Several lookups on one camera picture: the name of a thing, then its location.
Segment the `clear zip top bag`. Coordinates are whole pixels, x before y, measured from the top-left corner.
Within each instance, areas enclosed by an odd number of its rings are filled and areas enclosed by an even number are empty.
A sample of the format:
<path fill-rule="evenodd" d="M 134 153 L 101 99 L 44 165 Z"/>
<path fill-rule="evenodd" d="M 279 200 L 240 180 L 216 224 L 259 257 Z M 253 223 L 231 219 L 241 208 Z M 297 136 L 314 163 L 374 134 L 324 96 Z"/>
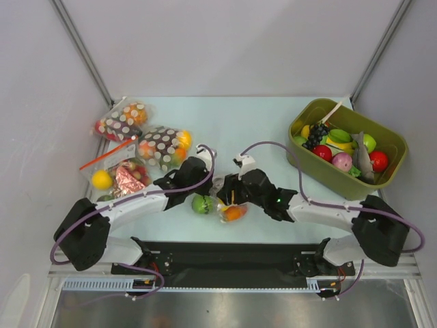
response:
<path fill-rule="evenodd" d="M 224 187 L 225 184 L 225 177 L 224 176 L 218 176 L 212 179 L 212 188 L 210 189 L 210 197 L 213 199 L 214 202 L 214 210 L 219 215 L 222 223 L 231 223 L 231 222 L 225 222 L 223 220 L 223 211 L 226 210 L 229 206 L 239 206 L 238 204 L 235 204 L 233 200 L 225 200 L 225 198 L 219 197 L 219 191 Z"/>

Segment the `orange fake fruit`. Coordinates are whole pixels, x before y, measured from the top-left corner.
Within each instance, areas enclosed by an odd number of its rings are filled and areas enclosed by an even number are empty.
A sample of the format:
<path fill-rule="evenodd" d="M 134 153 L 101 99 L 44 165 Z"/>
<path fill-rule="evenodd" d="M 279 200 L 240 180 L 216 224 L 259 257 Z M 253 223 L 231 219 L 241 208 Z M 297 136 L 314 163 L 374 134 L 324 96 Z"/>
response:
<path fill-rule="evenodd" d="M 223 211 L 223 220 L 231 222 L 243 218 L 248 210 L 247 205 L 229 206 Z"/>

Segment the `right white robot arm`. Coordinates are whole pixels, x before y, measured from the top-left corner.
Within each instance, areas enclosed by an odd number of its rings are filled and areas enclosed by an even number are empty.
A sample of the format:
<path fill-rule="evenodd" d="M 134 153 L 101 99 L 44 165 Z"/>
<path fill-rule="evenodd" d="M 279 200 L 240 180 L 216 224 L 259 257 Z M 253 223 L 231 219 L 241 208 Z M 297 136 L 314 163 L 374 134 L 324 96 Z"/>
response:
<path fill-rule="evenodd" d="M 394 213 L 377 196 L 369 195 L 362 202 L 317 206 L 295 190 L 276 187 L 260 169 L 243 176 L 214 178 L 211 193 L 225 206 L 256 205 L 276 221 L 314 223 L 345 231 L 346 236 L 328 237 L 319 244 L 315 267 L 323 274 L 331 274 L 349 261 L 366 258 L 396 267 L 410 230 L 406 224 L 374 212 L 382 206 L 389 214 Z"/>

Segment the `green fake apple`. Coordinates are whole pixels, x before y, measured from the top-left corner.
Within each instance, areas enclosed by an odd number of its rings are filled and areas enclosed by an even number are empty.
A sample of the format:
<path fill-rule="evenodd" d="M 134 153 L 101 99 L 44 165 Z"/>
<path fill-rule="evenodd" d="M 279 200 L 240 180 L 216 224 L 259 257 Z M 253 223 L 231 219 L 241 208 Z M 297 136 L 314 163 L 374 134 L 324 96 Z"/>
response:
<path fill-rule="evenodd" d="M 195 195 L 191 206 L 195 213 L 201 215 L 210 214 L 214 210 L 213 199 L 207 195 Z"/>

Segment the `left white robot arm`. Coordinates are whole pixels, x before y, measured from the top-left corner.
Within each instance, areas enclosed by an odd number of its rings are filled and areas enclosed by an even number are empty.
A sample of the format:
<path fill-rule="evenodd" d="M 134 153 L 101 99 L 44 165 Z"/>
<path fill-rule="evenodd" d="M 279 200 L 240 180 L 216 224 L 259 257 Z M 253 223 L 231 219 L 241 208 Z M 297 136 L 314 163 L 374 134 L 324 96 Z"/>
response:
<path fill-rule="evenodd" d="M 52 264 L 71 264 L 77 271 L 85 271 L 98 263 L 112 263 L 144 273 L 150 267 L 150 256 L 143 243 L 114 237 L 114 231 L 144 215 L 178 206 L 193 193 L 207 193 L 214 166 L 214 159 L 191 156 L 179 169 L 139 192 L 101 205 L 79 199 L 54 233 Z"/>

